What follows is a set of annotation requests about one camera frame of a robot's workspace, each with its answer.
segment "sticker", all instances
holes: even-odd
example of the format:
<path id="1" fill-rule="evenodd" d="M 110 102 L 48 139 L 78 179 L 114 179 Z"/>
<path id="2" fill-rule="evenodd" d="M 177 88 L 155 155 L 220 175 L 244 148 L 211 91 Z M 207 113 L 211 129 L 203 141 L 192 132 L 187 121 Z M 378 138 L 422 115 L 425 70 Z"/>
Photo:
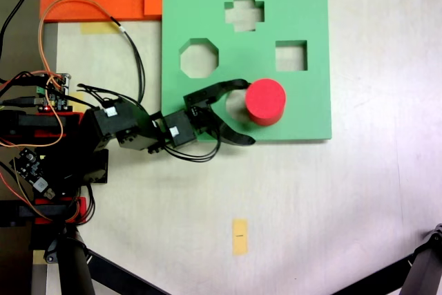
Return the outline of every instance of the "sticker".
<path id="1" fill-rule="evenodd" d="M 109 35 L 119 34 L 118 26 L 113 22 L 81 22 L 82 35 Z"/>
<path id="2" fill-rule="evenodd" d="M 170 128 L 169 130 L 171 131 L 171 135 L 172 135 L 172 137 L 175 137 L 175 136 L 177 136 L 177 135 L 180 134 L 180 131 L 178 130 L 177 126 L 172 127 L 172 128 Z"/>
<path id="3" fill-rule="evenodd" d="M 39 178 L 34 182 L 33 187 L 42 193 L 48 187 L 48 183 L 43 178 Z"/>
<path id="4" fill-rule="evenodd" d="M 233 255 L 239 256 L 247 254 L 248 235 L 247 235 L 247 219 L 233 219 Z"/>

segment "green foam board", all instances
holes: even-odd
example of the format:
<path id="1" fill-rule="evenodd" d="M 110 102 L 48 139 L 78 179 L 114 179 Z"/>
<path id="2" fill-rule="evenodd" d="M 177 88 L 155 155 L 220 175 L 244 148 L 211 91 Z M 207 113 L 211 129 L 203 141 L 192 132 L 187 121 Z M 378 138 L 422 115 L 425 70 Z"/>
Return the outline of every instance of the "green foam board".
<path id="1" fill-rule="evenodd" d="M 213 110 L 234 130 L 256 140 L 324 140 L 332 137 L 327 0 L 255 0 L 264 20 L 254 31 L 236 32 L 225 9 L 234 0 L 163 0 L 162 112 L 184 106 L 183 96 L 217 82 L 271 78 L 284 87 L 287 103 L 273 126 L 234 120 L 226 98 Z M 190 78 L 180 65 L 187 46 L 211 42 L 218 67 L 207 78 Z M 305 70 L 277 71 L 276 46 L 306 46 Z M 208 135 L 200 140 L 210 140 Z"/>

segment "black wire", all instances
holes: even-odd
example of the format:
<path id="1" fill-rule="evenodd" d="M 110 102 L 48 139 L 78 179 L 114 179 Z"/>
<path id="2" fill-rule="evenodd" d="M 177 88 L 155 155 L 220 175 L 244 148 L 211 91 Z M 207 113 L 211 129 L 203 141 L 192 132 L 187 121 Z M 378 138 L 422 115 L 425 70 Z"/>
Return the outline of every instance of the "black wire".
<path id="1" fill-rule="evenodd" d="M 55 90 L 55 89 L 53 89 L 53 88 L 51 88 L 51 87 L 49 87 L 49 86 L 46 86 L 45 89 L 46 89 L 49 93 L 52 93 L 52 94 L 54 94 L 54 95 L 58 95 L 58 96 L 60 96 L 62 99 L 70 100 L 70 101 L 72 101 L 72 102 L 80 103 L 80 104 L 83 104 L 83 105 L 89 106 L 89 107 L 91 107 L 91 108 L 95 108 L 94 105 L 89 104 L 88 102 L 85 102 L 85 101 L 83 101 L 83 100 L 81 100 L 81 99 L 78 99 L 78 98 L 75 98 L 75 97 L 72 97 L 72 96 L 69 96 L 69 95 L 64 95 L 64 94 L 60 93 L 59 91 L 57 91 L 57 90 Z"/>
<path id="2" fill-rule="evenodd" d="M 221 147 L 221 136 L 220 136 L 219 131 L 216 131 L 216 134 L 217 134 L 217 144 L 216 144 L 215 148 L 211 152 L 207 153 L 206 155 L 189 155 L 186 153 L 176 151 L 172 148 L 169 148 L 166 145 L 164 145 L 163 147 L 164 147 L 164 150 L 169 155 L 172 155 L 175 158 L 185 160 L 187 162 L 208 162 L 216 156 L 216 154 L 218 153 L 218 151 L 220 150 L 220 147 Z"/>
<path id="3" fill-rule="evenodd" d="M 8 24 L 10 23 L 10 21 L 12 20 L 12 18 L 14 17 L 15 13 L 17 13 L 17 11 L 20 9 L 21 4 L 24 2 L 25 0 L 19 0 L 19 2 L 17 3 L 17 5 L 14 7 L 14 9 L 12 10 L 12 12 L 9 14 L 9 16 L 6 18 L 5 23 L 3 23 L 3 26 L 1 27 L 0 30 L 0 59 L 1 59 L 1 54 L 3 52 L 3 37 L 5 35 L 5 31 L 6 28 L 8 27 Z M 6 81 L 4 79 L 0 79 L 0 83 L 5 83 Z"/>
<path id="4" fill-rule="evenodd" d="M 20 73 L 18 73 L 17 75 L 15 75 L 11 80 L 10 80 L 10 82 L 8 83 L 8 84 L 6 84 L 4 87 L 3 87 L 3 89 L 1 89 L 1 91 L 0 91 L 0 97 L 1 96 L 3 96 L 5 93 L 6 93 L 6 91 L 8 91 L 12 86 L 14 86 L 14 80 L 16 79 L 16 78 L 18 78 L 18 77 L 22 77 L 22 76 L 24 76 L 25 74 L 29 74 L 29 75 L 31 75 L 31 73 L 29 73 L 29 72 L 27 72 L 27 71 L 23 71 L 23 72 L 20 72 Z"/>
<path id="5" fill-rule="evenodd" d="M 119 27 L 121 27 L 121 23 L 118 22 L 118 20 L 116 20 L 116 18 L 114 17 L 110 17 L 110 19 Z M 133 49 L 133 54 L 135 56 L 135 62 L 137 64 L 137 71 L 138 71 L 138 102 L 141 103 L 144 97 L 144 93 L 146 91 L 146 72 L 144 71 L 144 65 L 143 65 L 143 61 L 141 59 L 140 53 L 138 52 L 137 46 L 135 45 L 135 43 L 133 42 L 133 40 L 131 39 L 131 36 L 129 36 L 129 34 L 124 31 L 124 36 L 126 36 L 126 38 L 129 41 L 129 44 L 131 45 L 132 49 Z"/>
<path id="6" fill-rule="evenodd" d="M 83 216 L 84 221 L 83 222 L 78 222 L 76 225 L 85 225 L 88 222 L 90 222 L 95 214 L 95 199 L 94 199 L 94 194 L 92 191 L 92 186 L 88 183 L 86 184 L 86 188 L 88 189 L 89 192 L 89 206 L 86 210 L 86 213 Z"/>
<path id="7" fill-rule="evenodd" d="M 107 90 L 107 89 L 103 89 L 103 88 L 98 88 L 96 86 L 87 86 L 85 84 L 78 84 L 77 86 L 84 89 L 84 90 L 77 90 L 77 91 L 84 91 L 84 92 L 89 93 L 91 95 L 93 95 L 92 93 L 90 93 L 92 91 L 94 93 L 109 93 L 111 95 L 127 99 L 128 101 L 132 102 L 134 105 L 136 105 L 140 109 L 142 109 L 144 112 L 146 112 L 146 109 L 139 102 L 137 102 L 135 99 L 133 99 L 129 96 L 123 95 L 121 93 L 116 93 L 115 91 L 111 91 L 111 90 Z"/>

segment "red cylinder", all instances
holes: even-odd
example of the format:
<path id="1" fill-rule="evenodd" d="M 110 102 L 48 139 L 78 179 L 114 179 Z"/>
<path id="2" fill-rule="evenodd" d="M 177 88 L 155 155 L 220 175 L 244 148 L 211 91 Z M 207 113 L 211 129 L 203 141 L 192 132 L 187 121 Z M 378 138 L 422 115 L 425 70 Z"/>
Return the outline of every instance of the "red cylinder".
<path id="1" fill-rule="evenodd" d="M 246 107 L 253 122 L 270 126 L 284 113 L 286 95 L 284 88 L 273 79 L 259 79 L 248 87 Z"/>

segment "circular hole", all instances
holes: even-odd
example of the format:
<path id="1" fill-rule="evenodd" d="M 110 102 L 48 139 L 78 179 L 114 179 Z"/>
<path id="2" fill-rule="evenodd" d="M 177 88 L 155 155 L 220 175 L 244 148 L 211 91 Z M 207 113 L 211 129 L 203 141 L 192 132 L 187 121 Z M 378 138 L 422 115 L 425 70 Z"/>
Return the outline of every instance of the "circular hole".
<path id="1" fill-rule="evenodd" d="M 226 109 L 230 116 L 243 124 L 250 122 L 246 108 L 246 90 L 234 90 L 227 96 Z"/>

